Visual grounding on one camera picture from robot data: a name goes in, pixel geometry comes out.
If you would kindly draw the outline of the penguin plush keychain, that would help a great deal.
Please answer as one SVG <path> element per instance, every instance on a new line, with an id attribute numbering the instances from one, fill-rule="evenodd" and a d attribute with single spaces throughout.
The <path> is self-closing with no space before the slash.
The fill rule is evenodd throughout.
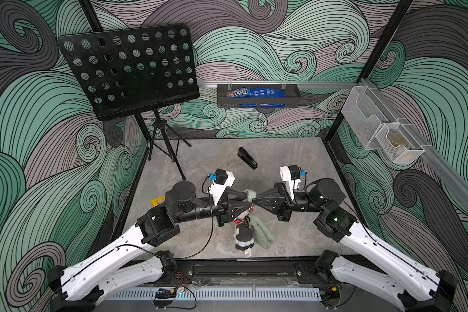
<path id="1" fill-rule="evenodd" d="M 255 244 L 254 241 L 254 230 L 250 226 L 249 218 L 246 217 L 242 220 L 236 219 L 237 223 L 235 224 L 235 248 L 237 250 L 246 251 L 252 248 Z"/>

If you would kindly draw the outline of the green fabric bag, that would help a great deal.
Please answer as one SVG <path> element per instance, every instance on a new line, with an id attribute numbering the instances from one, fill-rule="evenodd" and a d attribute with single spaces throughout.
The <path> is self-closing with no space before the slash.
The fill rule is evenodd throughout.
<path id="1" fill-rule="evenodd" d="M 247 245 L 247 247 L 252 248 L 254 244 L 258 244 L 264 249 L 269 249 L 274 243 L 274 235 L 262 220 L 253 213 L 253 209 L 244 213 L 243 220 L 253 230 L 252 239 L 249 241 L 250 245 Z"/>

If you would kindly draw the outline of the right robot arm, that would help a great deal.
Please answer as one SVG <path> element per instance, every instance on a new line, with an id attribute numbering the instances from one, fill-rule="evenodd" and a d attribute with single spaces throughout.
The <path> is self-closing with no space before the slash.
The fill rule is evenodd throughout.
<path id="1" fill-rule="evenodd" d="M 320 279 L 351 284 L 401 311 L 450 311 L 457 286 L 453 274 L 447 270 L 436 272 L 373 235 L 353 214 L 341 208 L 344 199 L 339 185 L 333 179 L 323 178 L 302 191 L 277 183 L 252 202 L 285 222 L 294 212 L 317 213 L 313 223 L 324 236 L 377 267 L 373 270 L 326 250 L 315 263 L 314 271 Z"/>

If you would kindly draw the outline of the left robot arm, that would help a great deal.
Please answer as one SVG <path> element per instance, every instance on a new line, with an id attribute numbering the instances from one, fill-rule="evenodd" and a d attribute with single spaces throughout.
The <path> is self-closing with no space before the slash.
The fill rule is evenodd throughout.
<path id="1" fill-rule="evenodd" d="M 226 184 L 213 183 L 207 195 L 199 198 L 193 183 L 176 183 L 163 203 L 148 210 L 119 238 L 76 265 L 57 265 L 48 272 L 49 288 L 55 294 L 50 310 L 93 311 L 118 292 L 173 277 L 175 257 L 155 248 L 178 235 L 181 223 L 208 218 L 223 226 L 251 206 L 247 192 Z"/>

